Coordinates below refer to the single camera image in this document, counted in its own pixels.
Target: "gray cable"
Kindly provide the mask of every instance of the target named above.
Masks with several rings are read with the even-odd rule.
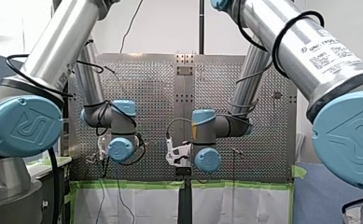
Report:
[[[176,118],[176,119],[172,119],[172,121],[170,121],[170,123],[167,125],[167,128],[166,128],[166,134],[169,133],[169,130],[170,130],[170,127],[172,126],[172,124],[178,120],[183,120],[183,121],[186,121],[186,122],[189,122],[189,123],[193,123],[192,120],[190,119],[183,119],[183,118]]]
[[[128,205],[126,205],[126,203],[123,201],[122,194],[120,193],[120,183],[119,183],[118,167],[115,168],[115,175],[116,175],[115,178],[117,179],[117,183],[118,183],[118,193],[119,193],[120,202],[122,203],[123,207],[125,207],[129,211],[129,213],[131,214],[131,216],[133,217],[132,224],[134,224],[134,222],[135,222],[135,215],[132,212],[132,209]]]
[[[236,84],[238,84],[239,82],[242,82],[242,81],[246,81],[247,79],[251,78],[251,77],[256,77],[256,76],[261,76],[263,75],[263,73],[265,73],[266,71],[268,71],[272,66],[272,61],[270,63],[268,63],[268,65],[266,67],[264,67],[262,69],[262,71],[259,71],[251,76],[248,76],[248,77],[242,77],[242,78],[239,78],[238,80],[236,80]],[[235,106],[235,107],[239,107],[239,108],[248,108],[248,110],[244,113],[239,113],[239,114],[232,114],[233,116],[246,116],[248,115],[249,113],[251,113],[255,107],[257,106],[257,103],[258,103],[258,99],[252,103],[251,105],[237,105],[237,104],[234,104],[233,101],[232,101],[232,98],[230,98],[228,100],[228,104],[229,105],[232,105],[232,106]]]

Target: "pegboard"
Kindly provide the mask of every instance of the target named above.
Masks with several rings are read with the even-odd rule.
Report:
[[[167,124],[177,117],[179,109],[213,108],[217,113],[227,112],[227,102],[235,90],[244,57],[194,55],[193,61],[188,63],[193,67],[193,79],[184,84],[192,85],[185,88],[185,94],[194,103],[179,108],[180,103],[175,102],[179,99],[175,97],[175,86],[179,86],[180,81],[176,72],[180,61],[176,55],[103,54],[97,58],[98,64],[116,72],[114,75],[104,71],[100,75],[105,99],[135,100],[137,129],[148,143],[147,154],[134,166],[118,167],[110,162],[107,178],[174,180],[175,168],[165,159]],[[290,181],[290,164],[293,164],[295,150],[296,89],[274,70],[267,74],[258,106],[252,114],[254,133],[242,138],[217,140],[223,164],[212,178]],[[87,158],[98,151],[95,130],[79,119],[83,104],[76,78],[71,76],[69,83],[70,92],[76,95],[75,99],[70,99],[69,150],[74,159],[71,177],[75,180],[97,179],[103,173],[102,164],[87,162]],[[281,92],[280,99],[273,99],[275,91]],[[232,148],[244,153],[243,158],[236,157],[234,172]],[[194,171],[195,178],[203,176],[206,175]]]
[[[195,57],[195,109],[228,112],[244,57]],[[274,68],[265,73],[258,104],[251,113],[253,132],[244,137],[217,139],[222,166],[211,178],[289,182],[295,155],[296,88]],[[243,152],[234,155],[233,149]],[[207,175],[194,170],[195,178]]]

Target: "black cable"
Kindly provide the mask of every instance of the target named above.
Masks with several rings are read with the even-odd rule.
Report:
[[[132,17],[132,20],[131,20],[131,22],[130,22],[130,24],[129,24],[129,28],[128,28],[128,30],[126,31],[125,35],[124,35],[124,36],[123,36],[123,38],[122,38],[122,45],[121,45],[121,47],[120,47],[120,51],[119,51],[119,53],[122,53],[122,51],[123,51],[123,47],[125,46],[126,36],[129,34],[129,32],[130,32],[130,31],[131,31],[131,29],[132,29],[132,25],[133,25],[133,22],[134,22],[135,16],[137,16],[137,13],[138,13],[138,11],[140,10],[140,6],[141,6],[141,4],[143,4],[143,1],[144,1],[144,0],[141,0],[141,1],[140,1],[140,3],[138,4],[137,9],[136,9],[136,10],[135,10],[135,12],[134,12],[134,15],[133,15],[133,17]]]
[[[102,120],[105,117],[105,111],[107,110],[108,107],[109,107],[109,101],[106,100],[105,101],[105,107],[102,107],[100,112],[97,113],[97,124],[96,124],[96,135],[97,136],[101,136],[101,135],[105,134],[106,131],[108,130],[108,127],[106,127],[104,131],[99,133],[99,128],[104,126],[103,123],[102,123]]]
[[[102,201],[100,202],[100,207],[99,207],[99,212],[97,212],[97,216],[96,216],[96,224],[99,223],[99,216],[100,213],[102,212],[103,209],[103,203],[105,202],[105,188],[103,186],[103,181],[106,177],[106,173],[107,173],[107,168],[108,168],[108,163],[109,163],[109,157],[107,158],[106,162],[102,161],[102,179],[100,179],[100,187],[102,188],[102,193],[103,193],[103,197],[102,197]]]
[[[53,147],[48,150],[53,173],[53,216],[52,223],[57,224],[60,214],[60,172],[57,166],[56,155]]]
[[[85,43],[85,45],[84,45],[83,47],[86,47],[86,46],[88,46],[89,44],[92,44],[92,43],[94,43],[93,39],[89,39],[89,40]]]
[[[111,105],[114,106],[114,108],[116,108],[120,114],[122,114],[123,116],[125,116],[126,118],[128,118],[132,122],[132,124],[134,125],[134,128],[137,127],[137,123],[135,122],[135,120],[131,116],[127,115],[125,112],[123,112],[121,109],[119,109],[113,103],[111,103]]]
[[[26,79],[27,81],[31,82],[33,85],[37,86],[40,89],[44,89],[44,90],[47,90],[47,91],[51,91],[51,92],[56,93],[56,94],[59,94],[59,95],[61,95],[63,97],[73,97],[72,94],[69,94],[69,93],[66,93],[66,92],[62,92],[62,91],[57,91],[57,90],[51,89],[49,87],[46,87],[46,86],[44,86],[44,85],[36,82],[31,77],[26,76],[20,69],[18,69],[17,67],[15,67],[15,65],[10,61],[10,60],[15,59],[15,58],[27,58],[28,56],[29,56],[29,54],[14,54],[14,55],[9,55],[9,56],[6,57],[6,64],[16,74],[18,74],[19,76],[23,77],[24,79]],[[102,74],[104,72],[104,68],[102,66],[100,66],[100,65],[97,65],[97,64],[94,64],[94,63],[86,63],[86,62],[82,62],[82,61],[77,61],[77,63],[81,63],[81,64],[84,64],[84,65],[87,65],[87,66],[92,66],[92,67],[95,67],[95,68],[100,69],[97,72],[98,74]]]
[[[276,37],[276,39],[274,40],[274,45],[273,45],[273,50],[272,50],[272,60],[273,60],[273,65],[276,68],[277,72],[280,73],[280,75],[282,75],[283,77],[289,78],[286,75],[286,72],[284,72],[284,70],[281,68],[279,61],[278,61],[278,51],[280,49],[280,44],[281,41],[283,39],[283,37],[286,35],[286,32],[297,22],[300,20],[304,20],[304,19],[310,19],[308,16],[316,16],[319,20],[320,20],[320,25],[322,27],[324,27],[324,17],[316,12],[316,11],[305,11],[302,12],[299,16],[289,20],[285,27],[280,31],[280,33],[278,34],[278,36]]]
[[[6,64],[16,74],[18,74],[19,76],[23,77],[24,79],[26,79],[27,81],[31,82],[33,85],[37,86],[40,89],[44,89],[44,90],[47,90],[47,91],[51,91],[53,93],[59,94],[59,95],[64,96],[64,97],[73,97],[72,94],[68,94],[68,93],[62,92],[62,91],[57,91],[57,90],[54,90],[54,89],[51,89],[51,88],[48,88],[48,87],[46,87],[44,85],[39,84],[38,82],[36,82],[31,77],[26,76],[23,72],[21,72],[21,70],[19,70],[17,67],[15,67],[15,65],[10,61],[10,60],[15,59],[15,58],[27,58],[28,56],[29,56],[28,54],[14,54],[14,55],[9,55],[9,56],[6,57]]]
[[[97,74],[102,74],[104,72],[104,68],[100,65],[94,64],[94,63],[86,63],[86,62],[82,62],[82,61],[77,61],[77,63],[81,63],[90,67],[95,67],[98,68],[99,71],[97,71]]]
[[[103,203],[105,202],[105,188],[104,188],[104,186],[103,186],[102,181],[103,181],[103,180],[99,180],[99,182],[100,182],[100,187],[102,188],[103,198],[102,198],[102,201],[100,202],[99,212],[97,212],[97,216],[96,216],[96,224],[98,224],[98,223],[99,223],[100,213],[102,212],[102,209],[103,209]]]
[[[146,155],[146,152],[147,152],[147,149],[146,149],[146,144],[144,143],[144,140],[143,138],[139,137],[139,141],[141,142],[141,144],[143,145],[143,152],[141,153],[140,157],[135,160],[135,161],[132,161],[130,163],[123,163],[123,162],[120,162],[119,164],[120,165],[123,165],[123,166],[131,166],[131,165],[135,165],[136,163],[138,163],[140,160],[143,159],[143,157]]]
[[[133,217],[133,222],[132,224],[134,224],[134,221],[135,221],[135,215],[134,213],[132,212],[132,209],[126,205],[126,203],[123,201],[123,198],[122,198],[122,194],[120,193],[120,183],[119,183],[119,174],[118,174],[118,169],[117,167],[115,168],[115,178],[117,179],[117,183],[118,183],[118,193],[119,193],[119,199],[120,199],[120,202],[122,203],[123,207],[125,207],[127,210],[129,210],[129,213],[132,215]]]
[[[105,111],[110,106],[114,106],[120,114],[122,114],[123,116],[128,118],[133,123],[134,127],[137,126],[137,123],[131,116],[127,115],[125,112],[123,112],[121,109],[119,109],[116,105],[112,104],[109,100],[105,100],[105,107],[102,107],[100,112],[97,114],[97,125],[96,125],[96,135],[97,136],[101,136],[101,135],[105,134],[106,131],[109,129],[109,127],[106,127],[104,131],[99,133],[99,128],[103,126],[102,120],[105,117]]]
[[[242,36],[250,42],[250,44],[254,45],[255,47],[262,49],[263,51],[267,51],[265,47],[261,46],[259,43],[255,42],[253,38],[248,35],[242,26],[242,20],[241,20],[241,10],[242,10],[242,0],[239,0],[239,9],[237,10],[237,26],[239,27],[240,33],[242,33]]]
[[[342,206],[342,213],[345,214],[346,213],[346,210],[352,206],[355,206],[357,204],[360,204],[360,203],[363,203],[363,198],[362,199],[358,199],[358,200],[355,200],[355,201],[352,201],[350,203],[346,203]]]

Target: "universal robots arm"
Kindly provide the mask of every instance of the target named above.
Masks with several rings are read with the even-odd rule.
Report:
[[[88,37],[115,2],[62,2],[21,70],[14,68],[18,74],[0,82],[0,157],[34,156],[55,144],[63,131],[63,97],[70,97],[63,88],[79,54],[84,64],[94,60]],[[105,100],[100,78],[84,64],[77,67],[85,106],[82,118],[92,127],[111,128],[109,154],[125,161],[140,145],[135,103]]]
[[[337,177],[363,189],[363,91],[356,89],[363,85],[363,61],[323,28],[320,14],[301,12],[289,0],[211,2],[240,27],[251,29],[259,40],[255,45],[272,55],[277,70],[309,101],[307,118],[313,124],[314,149],[321,161]],[[214,113],[203,119],[200,113],[194,113],[197,121],[211,123],[214,130],[217,121],[207,121]],[[214,132],[199,129],[200,125],[195,141],[202,134],[210,135],[204,139],[214,143]]]

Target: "wire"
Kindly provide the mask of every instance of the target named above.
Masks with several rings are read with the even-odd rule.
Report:
[[[52,223],[57,224],[60,214],[60,174],[57,166],[56,155],[53,147],[48,150],[50,157],[50,164],[52,166],[53,173],[53,214]]]
[[[262,71],[257,72],[257,73],[255,73],[255,74],[253,74],[251,76],[248,76],[248,77],[242,77],[242,78],[237,79],[236,80],[236,84],[238,84],[239,82],[242,82],[244,80],[247,80],[247,79],[249,79],[251,77],[257,77],[257,76],[262,75],[264,72],[268,71],[271,68],[272,64],[273,64],[273,61],[271,61],[270,63],[268,63],[268,65],[266,67],[264,67]]]
[[[99,212],[97,213],[97,216],[96,216],[96,224],[98,224],[98,223],[99,223],[100,213],[102,212],[102,209],[103,209],[103,203],[105,202],[105,188],[104,188],[104,186],[103,186],[102,181],[103,181],[102,179],[99,179],[100,187],[102,188],[103,198],[102,198],[102,201],[100,202]]]
[[[90,66],[90,67],[95,67],[95,68],[98,68],[99,71],[96,71],[97,74],[102,74],[104,72],[104,68],[100,65],[97,65],[97,64],[94,64],[94,63],[86,63],[86,62],[82,62],[82,61],[77,61],[77,63],[81,63],[81,64],[84,64],[84,65],[87,65],[87,66]]]
[[[89,40],[85,43],[85,45],[84,45],[83,47],[86,47],[86,46],[88,46],[89,44],[92,44],[92,43],[94,43],[94,40],[93,40],[93,39],[89,39]]]
[[[128,30],[126,31],[125,35],[124,35],[124,36],[123,36],[123,38],[122,38],[122,45],[121,45],[121,47],[120,47],[120,51],[119,51],[119,53],[122,53],[122,51],[123,51],[123,47],[125,46],[126,36],[129,34],[129,32],[130,32],[130,31],[131,31],[131,29],[132,29],[132,25],[133,25],[133,22],[134,22],[135,16],[137,16],[137,13],[138,13],[138,11],[140,10],[140,6],[143,4],[143,1],[144,1],[144,0],[141,0],[141,1],[140,1],[140,3],[138,4],[137,9],[136,9],[136,10],[135,10],[135,12],[134,12],[134,15],[133,15],[133,17],[132,17],[132,20],[131,20],[131,22],[130,22],[130,24],[129,24],[129,28],[128,28]]]
[[[118,175],[118,169],[117,168],[115,168],[115,175],[116,175],[115,178],[117,179],[117,183],[118,183],[118,193],[119,193],[120,202],[122,203],[123,207],[125,207],[129,211],[129,213],[131,214],[131,216],[133,217],[132,224],[134,224],[135,215],[132,212],[132,209],[128,205],[126,205],[126,203],[123,201],[122,194],[120,192],[120,183],[119,183],[119,175]]]
[[[10,61],[12,59],[16,59],[16,58],[27,58],[29,55],[28,54],[14,54],[14,55],[9,55],[6,57],[6,64],[7,66],[14,71],[16,74],[18,74],[19,76],[23,77],[24,79],[26,79],[27,81],[31,82],[33,85],[37,86],[40,89],[44,89],[47,91],[51,91],[53,93],[59,94],[63,97],[73,97],[72,94],[68,94],[66,92],[62,92],[62,91],[57,91],[51,88],[48,88],[42,84],[39,84],[38,82],[36,82],[34,79],[32,79],[29,76],[26,76],[23,72],[21,72],[21,70],[19,70],[17,67],[15,67],[15,65]]]
[[[104,131],[99,133],[99,128],[104,126],[102,123],[102,120],[105,117],[105,111],[107,110],[108,107],[109,107],[109,101],[105,101],[105,107],[101,107],[100,112],[97,114],[97,124],[96,124],[96,135],[97,136],[101,136],[101,135],[105,134],[109,128],[109,127],[106,127]]]
[[[350,203],[346,203],[342,206],[342,213],[345,214],[346,213],[346,210],[352,206],[355,206],[357,204],[360,204],[360,203],[363,203],[363,198],[362,199],[358,199],[358,200],[355,200],[355,201],[352,201]]]
[[[118,111],[120,114],[122,114],[123,116],[125,116],[126,118],[128,118],[128,119],[132,122],[132,124],[134,125],[134,128],[135,128],[135,127],[137,127],[137,123],[135,122],[135,120],[134,120],[131,116],[127,115],[125,112],[123,112],[123,110],[119,109],[119,108],[118,108],[116,105],[114,105],[113,103],[111,103],[111,105],[112,105],[112,106],[114,106],[114,108],[116,108],[116,109],[117,109],[117,111]]]
[[[44,89],[44,90],[47,90],[47,91],[51,91],[51,92],[56,93],[56,94],[59,94],[59,95],[61,95],[63,97],[73,97],[72,94],[69,94],[69,93],[66,93],[66,92],[63,92],[63,91],[57,91],[57,90],[54,90],[54,89],[49,88],[49,87],[46,87],[46,86],[44,86],[44,85],[36,82],[33,78],[31,78],[29,76],[26,76],[20,69],[18,69],[11,62],[12,59],[16,59],[16,58],[27,58],[28,56],[29,56],[29,54],[14,54],[14,55],[9,55],[9,56],[6,57],[6,64],[16,74],[18,74],[19,76],[23,77],[24,79],[26,79],[27,81],[31,82],[33,85],[37,86],[40,89]],[[84,65],[87,65],[87,66],[92,66],[92,67],[96,67],[96,68],[100,69],[97,72],[98,74],[101,74],[101,73],[104,72],[104,68],[102,66],[100,66],[100,65],[97,65],[97,64],[94,64],[94,63],[86,63],[86,62],[82,62],[82,61],[77,61],[77,63],[81,63],[81,64],[84,64]]]
[[[283,77],[289,78],[288,75],[286,74],[286,72],[281,68],[281,65],[278,61],[278,51],[280,49],[281,41],[282,41],[283,37],[286,35],[286,32],[289,29],[291,29],[291,27],[295,23],[297,23],[297,21],[309,19],[308,16],[316,16],[320,20],[320,25],[322,27],[324,27],[324,24],[325,24],[324,17],[320,13],[318,13],[316,11],[305,11],[305,12],[302,12],[299,16],[289,20],[286,23],[285,27],[280,31],[280,33],[274,40],[273,50],[272,50],[273,65],[276,68],[277,72],[280,73],[280,75],[282,75]]]
[[[115,76],[115,78],[117,79],[117,81],[118,81],[118,83],[120,85],[120,89],[122,90],[123,94],[126,94],[125,88],[123,88],[122,82],[120,81],[120,78],[117,76],[117,73],[114,70],[112,70],[111,68],[107,67],[107,66],[104,66],[104,68],[106,70],[108,70],[109,72],[111,72]]]
[[[178,120],[183,120],[183,121],[186,121],[186,122],[189,122],[189,123],[193,123],[192,120],[190,119],[183,119],[183,118],[176,118],[176,119],[172,119],[172,121],[170,121],[170,123],[167,125],[167,128],[166,128],[166,138],[170,138],[170,127],[172,126],[172,124]]]
[[[138,137],[139,141],[141,142],[141,144],[143,145],[143,153],[140,155],[140,157],[135,160],[135,161],[132,161],[130,163],[123,163],[123,162],[120,162],[119,164],[120,165],[123,165],[123,166],[131,166],[131,165],[135,165],[136,163],[138,163],[140,160],[142,160],[144,158],[144,156],[146,155],[146,152],[147,152],[147,149],[146,149],[146,144],[144,143],[144,140],[143,138]]]
[[[249,36],[242,26],[242,20],[241,20],[241,10],[242,10],[242,0],[239,0],[239,9],[237,10],[237,26],[239,27],[240,33],[242,33],[242,36],[250,42],[250,44],[254,45],[255,47],[262,49],[263,51],[267,51],[265,47],[261,46],[259,43],[255,42],[251,36]]]
[[[109,157],[107,158],[106,163],[105,163],[105,161],[102,161],[102,172],[103,173],[102,173],[102,178],[99,179],[99,182],[100,182],[100,187],[102,188],[103,197],[102,197],[102,201],[100,202],[99,212],[97,213],[97,216],[96,216],[96,224],[99,223],[100,213],[102,212],[103,203],[105,202],[105,188],[103,186],[102,181],[104,181],[104,179],[106,177],[108,163],[109,163]]]

